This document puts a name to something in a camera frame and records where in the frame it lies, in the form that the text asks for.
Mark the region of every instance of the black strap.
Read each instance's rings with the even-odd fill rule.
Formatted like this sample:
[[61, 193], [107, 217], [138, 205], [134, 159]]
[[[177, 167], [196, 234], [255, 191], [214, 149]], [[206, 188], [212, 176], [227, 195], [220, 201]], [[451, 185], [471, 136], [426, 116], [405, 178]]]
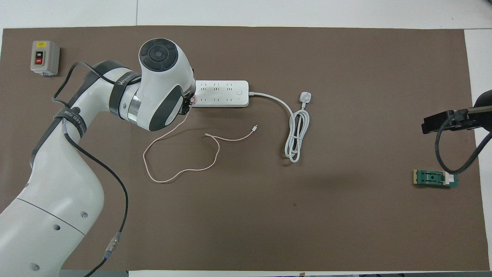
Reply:
[[123, 119], [120, 116], [120, 102], [123, 97], [123, 93], [128, 86], [128, 83], [134, 80], [135, 78], [140, 77], [141, 75], [138, 74], [135, 71], [129, 71], [123, 76], [121, 76], [114, 84], [113, 90], [111, 91], [111, 96], [109, 97], [109, 111], [114, 114], [119, 116], [121, 119]]
[[87, 125], [77, 112], [74, 110], [68, 108], [68, 107], [63, 107], [56, 115], [55, 118], [66, 118], [70, 123], [72, 123], [77, 130], [79, 131], [80, 138], [85, 134], [87, 131]]

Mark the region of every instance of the black cable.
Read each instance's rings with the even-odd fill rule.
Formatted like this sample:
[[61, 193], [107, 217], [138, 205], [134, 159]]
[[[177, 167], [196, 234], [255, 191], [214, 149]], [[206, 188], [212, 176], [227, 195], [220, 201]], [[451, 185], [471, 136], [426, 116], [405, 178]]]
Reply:
[[[72, 66], [70, 67], [70, 70], [68, 71], [68, 74], [66, 75], [66, 78], [65, 78], [65, 81], [63, 81], [63, 84], [60, 86], [60, 88], [57, 90], [57, 92], [55, 93], [55, 95], [53, 97], [51, 97], [51, 100], [55, 101], [55, 102], [59, 102], [59, 103], [62, 103], [65, 107], [69, 107], [68, 104], [62, 100], [58, 100], [56, 99], [57, 96], [60, 94], [60, 92], [62, 92], [63, 88], [65, 87], [65, 85], [68, 83], [68, 80], [70, 79], [70, 76], [72, 75], [72, 72], [73, 70], [79, 66], [79, 65], [83, 65], [87, 68], [89, 68], [94, 74], [96, 74], [99, 78], [105, 80], [106, 82], [114, 85], [115, 82], [104, 77], [101, 73], [97, 72], [93, 67], [91, 67], [90, 65], [86, 64], [86, 63], [83, 63], [83, 62], [76, 62], [74, 64], [72, 64]], [[136, 80], [133, 80], [131, 82], [128, 83], [128, 85], [133, 85], [133, 84], [136, 84], [138, 82], [140, 82], [141, 79], [136, 79]]]
[[[57, 92], [55, 93], [55, 95], [53, 95], [53, 97], [51, 97], [51, 100], [55, 101], [55, 102], [59, 102], [61, 104], [63, 104], [65, 107], [68, 107], [68, 104], [65, 102], [65, 101], [62, 101], [62, 100], [59, 100], [59, 99], [56, 99], [56, 97], [60, 94], [60, 92], [62, 92], [63, 88], [65, 87], [65, 85], [68, 83], [68, 80], [70, 79], [70, 77], [72, 76], [72, 73], [73, 73], [73, 70], [78, 66], [78, 65], [83, 65], [87, 68], [89, 68], [94, 74], [96, 74], [99, 78], [105, 80], [106, 82], [110, 83], [110, 84], [115, 84], [114, 81], [104, 77], [102, 74], [100, 74], [99, 72], [97, 72], [93, 67], [91, 67], [90, 65], [86, 64], [86, 63], [82, 63], [82, 62], [76, 62], [74, 63], [71, 67], [70, 67], [70, 70], [68, 71], [68, 74], [65, 78], [65, 81], [63, 81], [63, 84], [60, 86], [60, 88], [57, 90]], [[131, 82], [128, 83], [128, 85], [133, 85], [133, 84], [136, 84], [138, 82], [140, 82], [141, 79], [136, 79], [136, 80], [133, 80]], [[85, 151], [82, 147], [80, 147], [78, 144], [76, 144], [72, 138], [68, 135], [68, 133], [66, 133], [66, 128], [64, 129], [64, 136], [66, 138], [66, 140], [73, 146], [75, 147], [77, 150], [79, 150], [80, 152], [82, 152], [84, 155], [86, 155], [87, 157], [89, 157], [91, 160], [95, 161], [96, 163], [98, 163], [100, 166], [102, 166], [105, 170], [107, 170], [109, 173], [111, 173], [111, 175], [118, 181], [118, 183], [120, 183], [122, 189], [123, 189], [123, 192], [124, 192], [124, 197], [125, 197], [125, 208], [124, 208], [124, 216], [123, 216], [123, 220], [122, 220], [122, 224], [120, 226], [120, 230], [119, 230], [119, 233], [121, 233], [123, 231], [123, 227], [125, 225], [125, 222], [126, 222], [126, 216], [128, 215], [128, 192], [126, 191], [126, 188], [123, 184], [123, 182], [120, 180], [120, 178], [118, 177], [118, 175], [116, 175], [116, 173], [114, 173], [114, 171], [111, 170], [111, 168], [109, 168], [107, 165], [105, 165], [102, 161], [98, 160], [97, 158], [95, 158], [94, 156], [92, 156], [90, 153], [88, 153], [87, 151]], [[105, 262], [107, 261], [107, 258], [104, 257], [102, 259], [102, 261], [96, 266], [94, 267], [89, 273], [87, 273], [84, 277], [89, 277], [91, 276], [96, 270], [98, 270]]]
[[75, 147], [77, 150], [79, 150], [80, 152], [82, 152], [84, 155], [86, 155], [87, 157], [89, 157], [91, 160], [95, 161], [100, 166], [102, 166], [105, 170], [107, 170], [109, 173], [111, 173], [111, 175], [118, 181], [118, 183], [120, 183], [120, 185], [121, 185], [121, 187], [123, 189], [124, 198], [125, 198], [124, 216], [123, 216], [123, 221], [122, 221], [122, 224], [121, 224], [121, 227], [120, 227], [120, 230], [119, 230], [119, 232], [121, 233], [121, 231], [123, 231], [123, 227], [124, 227], [124, 224], [126, 222], [126, 216], [128, 215], [128, 192], [126, 191], [126, 188], [125, 188], [123, 182], [120, 180], [120, 178], [118, 177], [118, 175], [116, 175], [116, 173], [111, 170], [111, 168], [109, 168], [102, 161], [98, 160], [96, 157], [92, 156], [90, 153], [88, 153], [82, 147], [80, 147], [78, 144], [76, 144], [67, 133], [65, 133], [64, 135], [65, 135], [66, 140], [71, 145], [73, 145], [73, 147]]
[[[121, 224], [121, 227], [120, 227], [120, 230], [119, 232], [121, 233], [123, 231], [123, 227], [124, 227], [124, 224], [126, 222], [126, 216], [128, 215], [128, 192], [126, 191], [126, 188], [123, 184], [123, 182], [121, 181], [121, 179], [118, 177], [118, 175], [116, 175], [116, 173], [114, 171], [111, 170], [111, 168], [109, 168], [107, 165], [105, 165], [102, 161], [98, 160], [96, 157], [92, 156], [90, 153], [88, 153], [86, 150], [84, 150], [82, 147], [80, 147], [78, 144], [76, 144], [72, 138], [68, 135], [68, 133], [65, 133], [66, 132], [66, 127], [63, 128], [63, 132], [64, 132], [64, 136], [65, 136], [65, 139], [73, 146], [75, 147], [77, 150], [79, 150], [80, 152], [82, 152], [84, 155], [86, 155], [87, 157], [89, 157], [91, 160], [95, 161], [96, 163], [98, 163], [100, 166], [102, 166], [105, 170], [107, 170], [109, 173], [111, 173], [111, 175], [118, 181], [118, 183], [120, 183], [122, 189], [123, 189], [123, 192], [124, 192], [124, 198], [125, 198], [125, 208], [124, 208], [124, 216], [123, 216], [123, 220], [122, 220], [122, 224]], [[106, 262], [107, 258], [103, 258], [101, 263], [98, 264], [94, 269], [92, 269], [87, 275], [85, 275], [84, 277], [89, 277], [91, 276], [97, 269], [99, 269], [105, 262]]]
[[484, 149], [485, 145], [492, 139], [492, 132], [490, 132], [485, 138], [482, 140], [482, 142], [478, 145], [478, 147], [473, 151], [473, 153], [470, 155], [468, 160], [457, 170], [451, 170], [449, 167], [447, 167], [444, 162], [442, 161], [441, 154], [439, 152], [439, 140], [441, 139], [441, 134], [442, 131], [444, 131], [444, 128], [453, 120], [455, 117], [458, 115], [465, 115], [468, 113], [468, 110], [459, 110], [455, 113], [453, 113], [451, 116], [449, 116], [444, 122], [441, 124], [441, 127], [439, 127], [439, 130], [437, 131], [437, 135], [435, 137], [435, 143], [434, 143], [434, 150], [435, 150], [435, 156], [437, 158], [437, 161], [441, 165], [441, 167], [449, 174], [459, 174], [465, 171], [471, 164], [475, 161], [475, 159], [478, 157], [478, 154]]
[[91, 271], [89, 271], [89, 273], [87, 273], [86, 275], [84, 275], [84, 277], [89, 277], [91, 276], [96, 270], [98, 270], [100, 267], [102, 267], [102, 265], [107, 261], [106, 258], [103, 258], [101, 263], [98, 264], [95, 268], [93, 268]]

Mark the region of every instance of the power strip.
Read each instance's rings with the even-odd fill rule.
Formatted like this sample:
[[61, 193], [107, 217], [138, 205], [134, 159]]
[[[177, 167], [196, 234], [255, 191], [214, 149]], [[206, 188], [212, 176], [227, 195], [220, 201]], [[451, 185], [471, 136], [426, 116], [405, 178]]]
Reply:
[[194, 107], [246, 107], [249, 104], [246, 81], [196, 81]]

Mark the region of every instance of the power cord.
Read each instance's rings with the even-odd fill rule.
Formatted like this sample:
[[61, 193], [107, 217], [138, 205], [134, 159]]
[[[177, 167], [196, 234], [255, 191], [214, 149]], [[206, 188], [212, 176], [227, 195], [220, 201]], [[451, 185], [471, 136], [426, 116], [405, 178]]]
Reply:
[[306, 104], [311, 101], [311, 93], [309, 92], [301, 93], [301, 96], [299, 97], [299, 101], [302, 102], [302, 106], [301, 109], [296, 112], [292, 112], [289, 105], [287, 105], [284, 101], [282, 101], [281, 99], [275, 96], [271, 96], [264, 93], [258, 93], [258, 92], [250, 92], [249, 96], [267, 97], [280, 102], [282, 105], [284, 105], [287, 108], [287, 110], [290, 113], [290, 118], [289, 118], [290, 130], [289, 130], [289, 136], [287, 137], [287, 141], [285, 142], [284, 153], [285, 156], [289, 158], [292, 163], [296, 163], [297, 161], [299, 161], [299, 158], [301, 156], [301, 146], [303, 143], [303, 138], [309, 127], [309, 113], [305, 110], [305, 107]]
[[[65, 81], [63, 81], [63, 84], [60, 86], [60, 88], [57, 90], [57, 92], [55, 93], [55, 95], [51, 98], [51, 100], [55, 101], [55, 102], [58, 102], [58, 103], [61, 103], [63, 104], [65, 107], [67, 108], [70, 108], [68, 106], [68, 104], [62, 100], [59, 100], [59, 99], [56, 99], [58, 94], [60, 94], [60, 92], [62, 92], [63, 88], [65, 87], [65, 85], [68, 83], [68, 80], [70, 79], [70, 77], [72, 76], [72, 72], [73, 70], [77, 67], [77, 66], [85, 66], [87, 68], [89, 68], [90, 71], [92, 71], [94, 74], [96, 74], [99, 78], [103, 79], [104, 81], [114, 85], [115, 82], [113, 80], [110, 80], [106, 77], [104, 77], [101, 73], [97, 72], [93, 67], [91, 67], [90, 65], [86, 64], [86, 63], [83, 63], [83, 62], [76, 62], [74, 64], [72, 64], [72, 66], [70, 67], [70, 70], [68, 71], [68, 74], [66, 75], [66, 78], [65, 78]], [[136, 84], [138, 82], [140, 82], [141, 79], [138, 78], [136, 80], [133, 80], [131, 82], [128, 83], [128, 85], [133, 85], [133, 84]]]
[[118, 183], [120, 183], [120, 186], [123, 189], [124, 197], [125, 197], [124, 216], [123, 216], [123, 220], [122, 220], [122, 224], [120, 226], [120, 229], [116, 233], [116, 235], [111, 239], [111, 241], [109, 242], [109, 245], [106, 248], [106, 252], [104, 254], [104, 257], [102, 258], [101, 263], [98, 264], [94, 269], [92, 269], [89, 273], [87, 273], [84, 276], [84, 277], [89, 277], [89, 276], [91, 276], [98, 268], [100, 268], [109, 259], [109, 256], [111, 256], [111, 254], [115, 250], [116, 245], [118, 245], [118, 242], [120, 240], [121, 233], [123, 231], [124, 224], [126, 223], [126, 216], [128, 215], [128, 192], [126, 191], [126, 188], [125, 188], [123, 182], [121, 181], [121, 179], [118, 177], [118, 175], [116, 175], [116, 173], [114, 171], [111, 170], [111, 168], [109, 168], [107, 165], [105, 165], [102, 161], [100, 161], [97, 158], [95, 158], [94, 156], [92, 156], [90, 153], [88, 153], [86, 150], [84, 150], [82, 147], [80, 147], [77, 143], [75, 143], [72, 140], [72, 138], [68, 135], [68, 131], [66, 129], [66, 119], [65, 118], [62, 120], [62, 129], [63, 129], [63, 135], [65, 136], [65, 139], [73, 147], [75, 147], [77, 150], [79, 150], [80, 152], [82, 152], [84, 155], [86, 155], [87, 157], [89, 157], [91, 160], [95, 161], [100, 166], [102, 166], [105, 170], [107, 170], [118, 181]]
[[492, 139], [492, 132], [490, 132], [488, 135], [485, 136], [485, 138], [480, 142], [478, 147], [471, 153], [470, 157], [468, 160], [457, 170], [451, 170], [449, 167], [447, 167], [444, 162], [442, 161], [441, 154], [439, 151], [439, 141], [441, 139], [441, 134], [444, 131], [444, 129], [448, 126], [448, 124], [455, 119], [459, 115], [465, 115], [468, 113], [467, 109], [462, 109], [459, 110], [455, 113], [453, 113], [451, 116], [449, 116], [444, 122], [441, 124], [441, 127], [439, 127], [439, 130], [437, 130], [437, 135], [435, 137], [435, 143], [434, 143], [434, 151], [435, 151], [435, 156], [437, 158], [437, 161], [441, 165], [441, 167], [449, 174], [459, 174], [465, 171], [471, 164], [475, 161], [475, 159], [478, 157], [478, 154], [484, 149], [485, 145]]
[[[100, 77], [101, 79], [103, 79], [104, 81], [110, 83], [110, 84], [115, 84], [114, 81], [104, 77], [101, 73], [97, 72], [93, 67], [91, 67], [90, 65], [86, 64], [86, 63], [82, 63], [82, 62], [76, 62], [74, 63], [71, 67], [70, 67], [70, 70], [68, 71], [68, 74], [65, 78], [65, 81], [63, 82], [63, 84], [60, 86], [60, 88], [57, 90], [57, 92], [53, 95], [53, 97], [51, 98], [51, 100], [55, 101], [55, 102], [59, 102], [61, 104], [63, 104], [65, 107], [68, 107], [68, 104], [62, 100], [59, 100], [59, 99], [56, 99], [57, 96], [60, 94], [60, 92], [62, 92], [63, 88], [65, 87], [65, 85], [68, 83], [72, 73], [73, 73], [73, 70], [79, 66], [79, 65], [83, 65], [87, 68], [89, 68], [94, 74], [96, 74], [98, 77]], [[132, 85], [132, 84], [135, 84], [135, 83], [138, 83], [140, 82], [141, 79], [136, 79], [134, 81], [131, 81], [129, 83], [129, 85]], [[115, 234], [115, 236], [111, 239], [111, 241], [109, 242], [108, 244], [108, 247], [106, 248], [106, 252], [104, 254], [104, 257], [102, 258], [102, 261], [96, 266], [94, 267], [89, 273], [87, 273], [84, 277], [89, 277], [91, 276], [96, 270], [98, 270], [108, 259], [109, 259], [109, 256], [111, 256], [111, 254], [113, 253], [113, 251], [115, 250], [116, 246], [118, 245], [118, 242], [120, 240], [120, 236], [121, 236], [121, 233], [123, 231], [123, 227], [125, 225], [125, 222], [126, 222], [126, 217], [128, 215], [128, 192], [123, 184], [123, 182], [121, 181], [121, 179], [118, 177], [118, 175], [116, 175], [116, 173], [114, 173], [114, 171], [112, 171], [107, 165], [105, 165], [103, 162], [101, 162], [100, 160], [98, 160], [97, 158], [95, 158], [94, 156], [92, 156], [90, 153], [88, 153], [86, 150], [84, 150], [82, 147], [80, 147], [77, 143], [75, 143], [72, 138], [68, 135], [68, 131], [66, 129], [66, 119], [63, 118], [62, 120], [62, 130], [63, 130], [63, 135], [65, 136], [65, 139], [73, 146], [75, 147], [77, 150], [79, 150], [80, 152], [82, 152], [84, 155], [86, 155], [87, 157], [89, 157], [91, 160], [95, 161], [96, 163], [98, 163], [99, 165], [101, 165], [105, 170], [107, 170], [117, 181], [118, 183], [120, 183], [120, 186], [122, 187], [123, 189], [123, 192], [124, 192], [124, 196], [125, 196], [125, 209], [124, 209], [124, 216], [123, 216], [123, 220], [122, 220], [122, 224], [120, 226], [120, 229], [119, 231]]]

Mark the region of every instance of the pink charging cable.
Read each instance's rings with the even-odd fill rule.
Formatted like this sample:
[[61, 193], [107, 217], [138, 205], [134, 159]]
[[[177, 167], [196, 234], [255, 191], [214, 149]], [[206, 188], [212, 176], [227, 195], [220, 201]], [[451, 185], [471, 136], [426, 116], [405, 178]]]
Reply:
[[150, 147], [157, 141], [160, 141], [160, 140], [163, 140], [168, 134], [172, 133], [174, 130], [176, 130], [181, 124], [183, 124], [186, 119], [188, 118], [190, 112], [191, 112], [191, 108], [190, 108], [190, 111], [186, 114], [186, 116], [184, 117], [183, 121], [176, 125], [176, 127], [174, 127], [172, 130], [170, 130], [169, 132], [165, 133], [164, 135], [154, 139], [154, 141], [151, 142], [151, 144], [149, 144], [149, 146], [147, 146], [147, 149], [145, 149], [144, 151], [144, 154], [143, 154], [143, 158], [144, 158], [144, 164], [145, 164], [145, 170], [147, 171], [147, 174], [149, 175], [150, 179], [152, 179], [152, 181], [156, 182], [156, 183], [168, 183], [170, 181], [172, 181], [174, 178], [176, 178], [178, 175], [180, 175], [181, 173], [183, 172], [187, 172], [187, 171], [204, 171], [204, 170], [207, 170], [209, 168], [211, 168], [215, 162], [217, 161], [217, 156], [218, 156], [218, 153], [220, 152], [220, 144], [218, 143], [218, 140], [217, 139], [221, 139], [221, 140], [225, 140], [225, 141], [240, 141], [240, 140], [243, 140], [247, 137], [249, 137], [251, 134], [253, 134], [254, 131], [256, 131], [256, 128], [258, 128], [258, 125], [255, 125], [252, 129], [251, 129], [251, 132], [249, 132], [249, 134], [247, 134], [246, 136], [242, 137], [242, 138], [238, 138], [238, 139], [228, 139], [228, 138], [221, 138], [221, 137], [218, 137], [218, 136], [213, 136], [213, 135], [210, 135], [210, 134], [207, 134], [205, 133], [205, 135], [207, 137], [211, 137], [216, 143], [217, 143], [217, 153], [215, 153], [215, 157], [214, 157], [214, 162], [212, 162], [212, 164], [210, 164], [209, 166], [205, 167], [205, 168], [202, 168], [202, 169], [185, 169], [185, 170], [182, 170], [178, 173], [176, 173], [176, 175], [174, 175], [172, 178], [168, 179], [168, 180], [165, 180], [165, 181], [159, 181], [159, 180], [156, 180], [154, 177], [152, 177], [150, 171], [149, 171], [149, 166], [147, 164], [147, 159], [146, 159], [146, 155], [147, 155], [147, 152], [149, 151]]

